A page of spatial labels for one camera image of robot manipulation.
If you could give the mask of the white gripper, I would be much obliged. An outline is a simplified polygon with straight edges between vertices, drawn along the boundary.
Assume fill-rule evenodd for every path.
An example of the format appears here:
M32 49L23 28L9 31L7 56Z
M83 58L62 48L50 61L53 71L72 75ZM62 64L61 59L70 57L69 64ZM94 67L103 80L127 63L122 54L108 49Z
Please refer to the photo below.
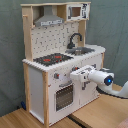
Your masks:
M94 70L93 66L86 65L76 71L73 71L70 73L70 78L72 80L80 81L80 82L86 82L88 80L89 73Z

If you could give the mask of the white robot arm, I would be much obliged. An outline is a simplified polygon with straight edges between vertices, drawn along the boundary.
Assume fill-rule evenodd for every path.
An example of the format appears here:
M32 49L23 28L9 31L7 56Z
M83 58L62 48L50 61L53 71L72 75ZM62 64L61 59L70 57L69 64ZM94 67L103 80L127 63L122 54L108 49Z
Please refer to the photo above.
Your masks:
M72 80L80 81L84 83L86 81L91 81L98 84L98 88L112 96L119 98L128 99L128 81L124 84L120 91L112 89L114 74L108 73L107 69L103 68L97 70L91 65L86 65L70 74Z

